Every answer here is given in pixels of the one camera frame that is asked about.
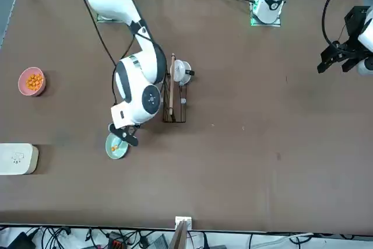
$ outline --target metal rack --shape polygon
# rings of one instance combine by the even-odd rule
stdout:
[[[162,88],[161,94],[163,94],[163,115],[162,115],[162,122],[170,122],[170,123],[185,123],[187,121],[187,88],[188,85],[180,86],[177,85],[179,91],[174,93],[174,95],[178,96],[176,99],[177,102],[173,104],[173,108],[169,106],[170,104],[170,85],[171,85],[171,74],[167,71]]]

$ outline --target brown table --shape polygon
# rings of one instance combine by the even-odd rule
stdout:
[[[373,80],[337,65],[317,74],[325,0],[288,0],[281,28],[250,27],[235,0],[136,3],[168,59],[196,71],[187,123],[159,114],[125,159],[109,159],[112,65],[82,0],[17,0],[0,141],[41,153],[33,175],[0,177],[2,222],[173,227],[186,215],[196,229],[372,233]],[[331,39],[359,3],[332,1]],[[100,30],[119,58],[128,29]],[[47,74],[41,97],[18,92],[28,66]]]

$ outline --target electronic device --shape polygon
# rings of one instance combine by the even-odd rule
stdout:
[[[34,172],[38,149],[28,143],[0,143],[0,175],[21,175]]]
[[[166,56],[133,0],[87,1],[99,15],[124,22],[142,49],[116,64],[114,80],[123,101],[111,107],[115,127],[112,133],[130,145],[137,145],[128,127],[137,127],[158,113],[161,95],[155,84],[165,78]]]

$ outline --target floor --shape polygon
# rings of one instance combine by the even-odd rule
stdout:
[[[33,229],[30,229],[29,227],[13,227],[9,229],[5,229],[0,232],[0,247],[1,246],[8,246],[20,232],[29,231],[28,234],[30,234]],[[36,249],[42,248],[41,246],[41,237],[43,235],[44,229],[39,230],[36,235],[34,236],[33,242],[36,245]],[[61,243],[62,246],[68,249],[80,249],[80,248],[94,248],[91,247],[93,245],[91,240],[86,239],[86,234],[88,230],[87,229],[72,229],[72,232],[70,235],[66,235],[65,233],[61,234],[59,236],[58,240]],[[111,230],[104,229],[103,232],[109,233]],[[127,233],[130,233],[131,230],[122,230],[122,234],[125,235]],[[149,231],[142,231],[143,235],[148,234]],[[152,244],[158,237],[160,237],[162,234],[164,234],[164,237],[166,238],[166,242],[169,244],[172,237],[173,232],[163,232],[163,231],[156,231],[148,236],[148,242]],[[193,243],[191,242],[191,239],[188,238],[186,242],[186,249],[196,249],[196,248],[203,248],[203,234],[200,232],[190,232],[191,238],[193,239]],[[44,248],[47,248],[45,245],[50,239],[51,235],[49,232],[45,233],[44,236]],[[210,248],[213,248],[213,246],[226,246],[227,249],[249,249],[249,239],[251,237],[250,234],[237,234],[237,233],[206,233],[206,237],[209,243]],[[95,243],[95,245],[101,246],[101,248],[105,247],[107,245],[107,238],[100,233],[99,230],[93,230],[92,231],[92,238]],[[252,243],[251,243],[251,249],[264,247],[265,243],[273,242],[275,240],[278,240],[282,237],[279,236],[263,236],[263,235],[253,235],[252,237]],[[355,237],[354,240],[345,240],[345,239],[323,239],[323,238],[312,238],[309,242],[302,244],[300,247],[297,245],[294,245],[291,243],[288,239],[284,240],[282,243],[277,245],[269,246],[269,244],[266,245],[266,247],[276,249],[276,248],[285,248],[285,249],[296,249],[296,248],[302,248],[302,249],[348,249],[348,248],[357,248],[357,249],[368,249],[372,248],[372,241],[360,241],[355,240],[358,239],[358,237]],[[132,246],[131,249],[140,249],[139,246]],[[149,249],[161,249],[159,247],[155,247],[150,245]]]

